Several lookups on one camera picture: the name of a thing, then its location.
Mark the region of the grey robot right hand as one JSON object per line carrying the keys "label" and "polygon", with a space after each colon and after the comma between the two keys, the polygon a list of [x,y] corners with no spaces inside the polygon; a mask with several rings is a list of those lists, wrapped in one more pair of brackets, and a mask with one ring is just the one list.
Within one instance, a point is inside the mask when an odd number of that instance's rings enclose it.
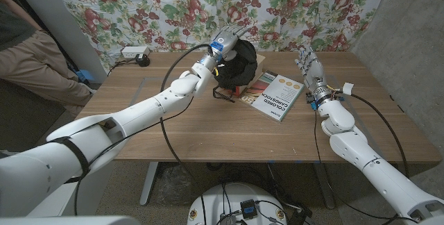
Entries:
{"label": "grey robot right hand", "polygon": [[299,58],[295,59],[295,62],[304,77],[304,84],[314,97],[316,107],[329,101],[332,91],[327,86],[323,65],[316,53],[311,48],[301,48]]}

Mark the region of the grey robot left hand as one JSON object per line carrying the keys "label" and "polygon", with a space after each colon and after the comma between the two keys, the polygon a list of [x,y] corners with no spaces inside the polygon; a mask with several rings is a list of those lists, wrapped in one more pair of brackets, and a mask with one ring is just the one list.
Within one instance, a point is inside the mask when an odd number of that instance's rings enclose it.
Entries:
{"label": "grey robot left hand", "polygon": [[210,43],[211,52],[205,54],[199,60],[199,63],[208,69],[215,67],[223,58],[226,58],[229,53],[233,53],[232,49],[237,43],[237,40],[249,29],[249,26],[229,25],[222,27]]}

